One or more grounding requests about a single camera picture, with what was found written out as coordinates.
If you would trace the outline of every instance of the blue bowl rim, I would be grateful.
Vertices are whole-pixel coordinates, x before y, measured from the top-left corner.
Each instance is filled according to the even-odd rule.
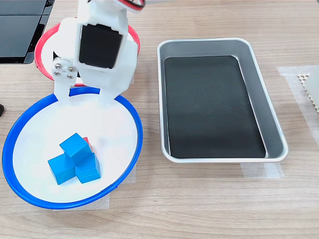
[[[71,97],[71,96],[76,96],[81,94],[99,94],[99,93],[100,93],[100,89],[97,89],[97,88],[76,87],[76,88],[70,89],[69,96]],[[19,183],[13,168],[13,150],[14,150],[15,142],[21,130],[25,126],[25,124],[35,114],[37,114],[39,111],[49,106],[50,104],[58,101],[56,96],[54,94],[51,94],[39,100],[34,105],[32,105],[29,109],[27,109],[14,123],[9,134],[6,137],[6,140],[3,146],[3,152],[2,152],[2,169],[3,169],[5,179],[8,182],[9,186],[12,188],[12,190],[19,197],[21,197],[23,200],[27,201],[30,204],[33,204],[35,206],[42,207],[42,208],[47,208],[47,209],[61,210],[61,209],[76,208],[76,207],[80,207],[80,206],[92,203],[104,197],[105,195],[113,191],[114,189],[116,189],[117,186],[120,183],[122,183],[123,180],[128,176],[128,174],[131,172],[131,170],[133,169],[133,167],[135,166],[138,160],[138,157],[142,149],[142,144],[143,144],[143,127],[142,127],[142,122],[139,117],[139,114],[137,113],[135,108],[132,106],[132,104],[128,100],[126,100],[123,96],[117,96],[115,100],[121,103],[131,113],[137,127],[138,141],[137,141],[136,150],[133,155],[131,163],[129,164],[125,172],[113,184],[109,185],[108,187],[103,189],[101,192],[91,197],[88,197],[86,199],[82,199],[76,202],[69,202],[69,203],[54,203],[54,202],[48,202],[48,201],[39,199],[31,195]]]

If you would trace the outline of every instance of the cube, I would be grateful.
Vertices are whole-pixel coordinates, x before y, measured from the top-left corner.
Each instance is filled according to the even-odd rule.
[[[90,146],[90,150],[92,151],[92,145],[90,144],[88,137],[84,137],[83,139],[85,140],[85,142],[88,143],[88,145]]]
[[[81,164],[76,165],[75,175],[81,183],[87,183],[101,178],[100,163],[95,153],[92,153]]]
[[[58,185],[75,177],[75,164],[64,154],[50,159],[48,163]]]
[[[92,153],[89,144],[78,133],[60,143],[60,147],[75,165],[80,164]]]

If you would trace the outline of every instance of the wood grain surface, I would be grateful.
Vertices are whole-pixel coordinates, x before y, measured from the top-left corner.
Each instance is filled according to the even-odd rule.
[[[75,16],[57,0],[47,29]],[[0,171],[2,239],[318,239],[319,148],[276,67],[319,63],[316,0],[175,0],[129,13],[140,36],[135,83],[123,95],[144,126],[136,183],[108,210],[56,212],[18,197]],[[160,150],[156,47],[168,39],[242,37],[257,61],[290,147],[281,179],[244,178],[239,164],[172,164]],[[17,118],[53,92],[30,65],[0,65],[0,148]]]

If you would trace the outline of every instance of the black mat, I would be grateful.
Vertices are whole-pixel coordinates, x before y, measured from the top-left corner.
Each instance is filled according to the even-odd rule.
[[[236,58],[167,58],[164,69],[173,157],[265,157]]]

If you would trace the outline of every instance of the silver bolt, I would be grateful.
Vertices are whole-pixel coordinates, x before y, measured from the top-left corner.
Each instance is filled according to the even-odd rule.
[[[56,68],[57,70],[61,70],[61,69],[62,69],[62,65],[61,65],[60,63],[56,63],[56,64],[55,64],[55,68]]]
[[[69,67],[69,72],[75,72],[75,69],[73,67]]]

